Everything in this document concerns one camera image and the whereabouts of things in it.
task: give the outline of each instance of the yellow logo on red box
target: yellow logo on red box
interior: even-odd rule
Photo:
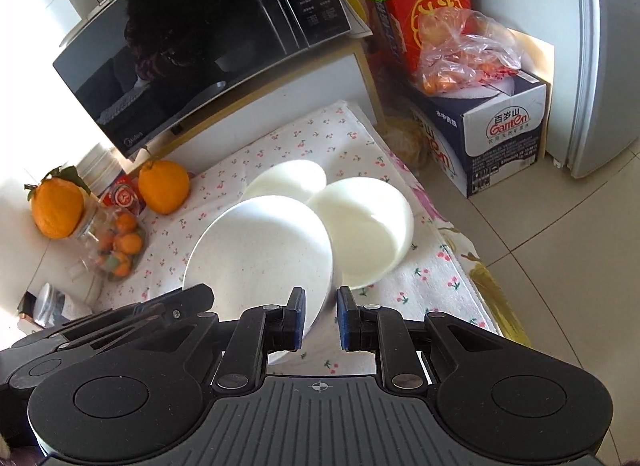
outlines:
[[[440,7],[458,7],[463,5],[460,0],[417,0],[411,10],[411,30],[414,32],[414,41],[418,47],[422,47],[420,33],[418,31],[418,17],[421,14],[430,14]]]

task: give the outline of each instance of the refrigerator door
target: refrigerator door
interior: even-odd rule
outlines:
[[[640,136],[640,0],[582,0],[582,59],[569,167],[593,172]]]

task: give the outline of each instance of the cherry print tablecloth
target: cherry print tablecloth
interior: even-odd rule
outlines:
[[[292,159],[319,163],[328,182],[367,176],[400,190],[414,213],[414,239],[402,263],[381,281],[355,290],[360,305],[376,303],[398,309],[405,319],[423,319],[427,310],[442,310],[499,333],[482,297],[465,274],[453,247],[468,255],[473,245],[433,208],[409,170],[386,147],[362,111],[346,102],[317,110],[258,139],[193,178],[191,196],[168,217],[149,214],[144,223],[149,244],[134,274],[105,287],[99,309],[145,301],[180,287],[189,256],[204,230],[242,198],[247,184],[273,165]],[[443,236],[440,229],[450,229]],[[454,242],[451,235],[458,239]],[[340,350],[335,304],[316,320],[302,350],[270,366],[275,374],[370,374],[369,353]]]

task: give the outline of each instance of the tiled floor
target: tiled floor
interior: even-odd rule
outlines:
[[[533,345],[600,378],[614,419],[598,456],[640,457],[640,142],[575,180],[547,157],[470,200],[420,173],[475,244]]]

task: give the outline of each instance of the gray ribbed panel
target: gray ribbed panel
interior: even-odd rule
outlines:
[[[319,392],[313,384],[324,383]],[[48,460],[44,466],[61,466]],[[372,377],[272,376],[222,399],[186,441],[137,466],[497,466],[450,438],[418,399]],[[586,456],[575,466],[600,462]]]

